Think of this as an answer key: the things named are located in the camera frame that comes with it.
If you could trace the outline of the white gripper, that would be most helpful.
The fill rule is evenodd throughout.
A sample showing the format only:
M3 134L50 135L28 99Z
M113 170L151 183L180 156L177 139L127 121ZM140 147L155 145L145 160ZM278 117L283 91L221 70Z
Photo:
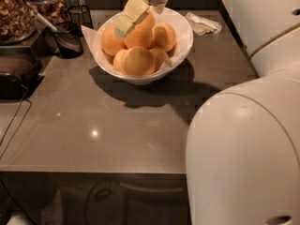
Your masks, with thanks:
M119 38L125 38L134 28L145 19L149 2L157 14L161 14L169 0L127 0L120 17L115 23L114 33Z

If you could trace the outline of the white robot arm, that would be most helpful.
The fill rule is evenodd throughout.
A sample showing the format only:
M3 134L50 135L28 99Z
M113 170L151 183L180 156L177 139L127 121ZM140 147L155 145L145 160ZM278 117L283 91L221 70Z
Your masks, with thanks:
M300 0L221 0L258 77L209 98L187 134L192 225L300 225Z

